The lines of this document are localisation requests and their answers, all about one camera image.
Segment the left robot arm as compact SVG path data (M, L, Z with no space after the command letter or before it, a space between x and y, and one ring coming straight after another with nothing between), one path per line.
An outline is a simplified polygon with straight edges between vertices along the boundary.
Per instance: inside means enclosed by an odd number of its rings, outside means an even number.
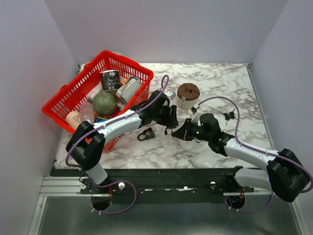
M167 130L178 126L177 106L172 105L170 98L160 91L154 91L148 100L107 121L96 124L83 121L66 146L66 164L69 157L72 157L77 167L91 178L91 187L97 193L104 193L109 186L108 174L100 164L104 145L153 121L165 126Z

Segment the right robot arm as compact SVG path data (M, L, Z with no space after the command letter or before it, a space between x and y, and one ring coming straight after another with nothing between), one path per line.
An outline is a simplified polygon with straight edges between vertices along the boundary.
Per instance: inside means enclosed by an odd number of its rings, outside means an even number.
M183 141L206 141L213 152L255 166L254 169L240 168L225 179L225 187L231 192L241 187L262 188L273 191L286 202L293 202L309 184L308 174L290 150L276 152L238 143L233 135L221 131L213 114L202 114L199 122L186 119L172 136Z

